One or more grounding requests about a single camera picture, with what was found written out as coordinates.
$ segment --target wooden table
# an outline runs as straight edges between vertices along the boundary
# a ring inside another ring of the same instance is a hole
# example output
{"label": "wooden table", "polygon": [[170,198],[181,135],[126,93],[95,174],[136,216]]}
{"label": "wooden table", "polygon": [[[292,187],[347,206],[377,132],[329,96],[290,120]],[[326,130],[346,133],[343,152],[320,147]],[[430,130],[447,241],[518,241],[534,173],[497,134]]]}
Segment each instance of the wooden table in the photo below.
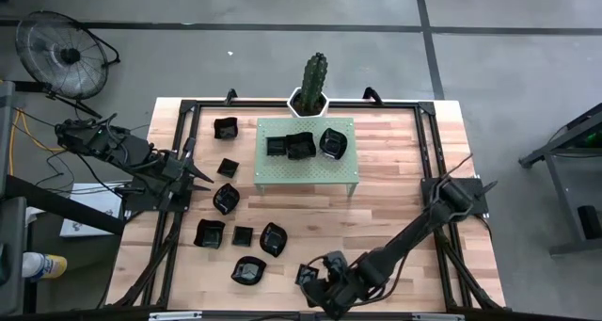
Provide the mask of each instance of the wooden table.
{"label": "wooden table", "polygon": [[[171,148],[180,101],[181,98],[157,99],[148,139],[158,149]],[[456,101],[435,101],[435,107],[445,161],[451,169],[469,154],[460,105]],[[239,136],[231,141],[214,139],[214,120],[228,116],[238,118]],[[422,168],[413,112],[407,109],[330,109],[329,116],[353,117],[356,122],[360,181],[350,201],[345,188],[335,185],[269,186],[265,195],[257,192],[253,185],[254,151],[249,149],[255,146],[257,118],[290,117],[286,108],[202,109],[195,163],[215,180],[215,184],[211,185],[212,192],[193,195],[190,211],[184,216],[170,309],[307,310],[306,300],[293,283],[299,264],[336,249],[353,261],[362,252],[385,245],[419,214]],[[431,144],[428,124],[425,129]],[[216,173],[224,157],[240,163],[234,179]],[[432,167],[436,174],[435,162]],[[455,177],[473,175],[470,161],[454,173]],[[214,191],[225,183],[232,183],[239,190],[241,200],[234,212],[222,216],[213,207],[212,198]],[[220,249],[193,245],[202,218],[226,223]],[[157,214],[147,212],[126,226],[107,303],[122,297],[147,264],[156,220]],[[275,222],[289,235],[286,248],[278,258],[261,250],[259,245],[259,235],[268,222]],[[235,225],[254,228],[251,248],[231,244]],[[459,224],[459,231],[467,267],[485,291],[504,305],[487,230],[479,220],[469,218]],[[261,282],[255,286],[243,286],[230,278],[236,261],[246,255],[267,263]],[[449,261],[448,264],[454,296],[461,301],[457,275]],[[160,267],[155,296],[158,296],[162,273]],[[410,253],[400,283],[390,298],[354,309],[378,312],[444,310],[432,236]]]}

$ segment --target concrete floor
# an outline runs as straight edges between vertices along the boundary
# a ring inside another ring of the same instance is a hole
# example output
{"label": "concrete floor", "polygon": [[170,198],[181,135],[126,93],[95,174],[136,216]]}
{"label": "concrete floor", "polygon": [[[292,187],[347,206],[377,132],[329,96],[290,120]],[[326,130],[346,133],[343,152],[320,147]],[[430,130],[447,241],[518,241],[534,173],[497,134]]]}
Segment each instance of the concrete floor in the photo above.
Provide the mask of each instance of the concrete floor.
{"label": "concrete floor", "polygon": [[[432,25],[601,27],[598,0],[426,0]],[[238,24],[419,25],[416,0],[13,0],[0,14],[21,16],[36,9],[82,20]],[[95,30],[115,45],[123,62],[111,69],[103,92],[87,103],[103,114],[118,112],[115,124],[148,123],[158,96],[225,96],[236,88],[246,97],[283,97],[301,80],[309,55],[328,56],[325,91],[358,98],[366,86],[383,98],[432,99],[421,34],[332,32],[232,32]],[[14,53],[14,28],[0,28],[0,75],[28,79]],[[560,127],[599,103],[602,40],[599,37],[435,35],[446,99],[463,108],[475,167],[499,180],[488,194],[490,224],[504,295],[522,312],[598,319],[602,253],[551,259],[550,246],[567,242],[547,169],[522,169],[516,160],[544,144]],[[49,121],[73,117],[63,105],[25,94],[26,109]],[[29,122],[50,145],[54,135]],[[140,136],[146,128],[136,131]],[[36,182],[51,171],[45,152],[17,138],[16,174]],[[71,155],[63,158],[78,182],[92,182]],[[103,180],[124,175],[91,162]],[[67,176],[48,182],[63,185]],[[108,275],[110,252],[99,265],[68,273],[54,284],[60,300],[44,309],[96,305]]]}

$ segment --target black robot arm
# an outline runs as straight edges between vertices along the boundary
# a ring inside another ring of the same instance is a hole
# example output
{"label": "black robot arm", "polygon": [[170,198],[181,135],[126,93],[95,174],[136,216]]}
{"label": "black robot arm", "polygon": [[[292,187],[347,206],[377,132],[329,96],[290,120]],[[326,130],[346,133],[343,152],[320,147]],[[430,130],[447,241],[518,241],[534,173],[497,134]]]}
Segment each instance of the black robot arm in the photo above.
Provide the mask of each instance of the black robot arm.
{"label": "black robot arm", "polygon": [[[477,197],[468,194],[453,178],[442,178],[434,187],[430,204],[384,247],[360,255],[351,265],[347,265],[347,261],[340,251],[334,251],[314,259],[312,262],[323,260],[323,265],[328,270],[328,277],[327,279],[314,278],[306,281],[301,285],[302,292],[310,303],[322,307],[326,314],[335,320],[343,317],[356,305],[384,299],[392,293],[391,289],[388,294],[383,296],[395,265],[435,229],[447,223],[465,219],[470,214],[476,199]],[[453,252],[449,241],[446,242],[445,235],[437,234],[436,237],[443,238],[444,251],[458,268],[459,275],[467,281],[468,288],[482,307],[501,308],[487,296],[470,275],[462,261]]]}
{"label": "black robot arm", "polygon": [[55,126],[58,145],[68,152],[93,156],[131,175],[128,188],[128,210],[167,210],[172,200],[190,195],[193,190],[209,190],[194,185],[195,178],[213,181],[198,170],[193,162],[195,140],[188,138],[182,157],[168,150],[156,150],[146,139],[133,136],[130,130],[113,126],[113,114],[106,120],[65,120]]}

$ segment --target cactus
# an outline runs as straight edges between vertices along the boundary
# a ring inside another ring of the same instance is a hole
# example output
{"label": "cactus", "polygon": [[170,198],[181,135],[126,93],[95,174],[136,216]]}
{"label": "cactus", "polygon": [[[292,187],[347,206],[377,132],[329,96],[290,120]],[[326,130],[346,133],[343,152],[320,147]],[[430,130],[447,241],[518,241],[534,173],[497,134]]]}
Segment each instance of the cactus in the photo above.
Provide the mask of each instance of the cactus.
{"label": "cactus", "polygon": [[303,84],[299,95],[301,108],[306,115],[316,115],[315,108],[322,96],[322,87],[326,79],[328,62],[322,53],[316,53],[308,60],[303,74]]}

